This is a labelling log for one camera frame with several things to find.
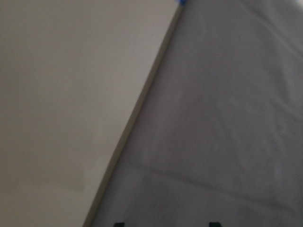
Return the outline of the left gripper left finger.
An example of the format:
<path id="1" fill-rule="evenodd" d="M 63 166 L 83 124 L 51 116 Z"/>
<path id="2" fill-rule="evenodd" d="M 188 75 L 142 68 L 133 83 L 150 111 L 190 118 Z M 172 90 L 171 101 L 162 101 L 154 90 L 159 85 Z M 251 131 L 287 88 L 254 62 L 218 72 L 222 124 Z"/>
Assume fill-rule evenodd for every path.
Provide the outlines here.
<path id="1" fill-rule="evenodd" d="M 125 223 L 124 222 L 116 222 L 113 227 L 125 227 Z"/>

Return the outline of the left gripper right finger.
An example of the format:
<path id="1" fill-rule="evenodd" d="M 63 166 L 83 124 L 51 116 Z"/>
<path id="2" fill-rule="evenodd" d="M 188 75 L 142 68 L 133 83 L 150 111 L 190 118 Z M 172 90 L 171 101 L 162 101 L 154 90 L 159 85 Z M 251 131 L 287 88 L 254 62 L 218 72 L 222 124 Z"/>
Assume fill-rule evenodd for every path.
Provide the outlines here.
<path id="1" fill-rule="evenodd" d="M 209 227 L 223 227 L 220 222 L 209 222 Z"/>

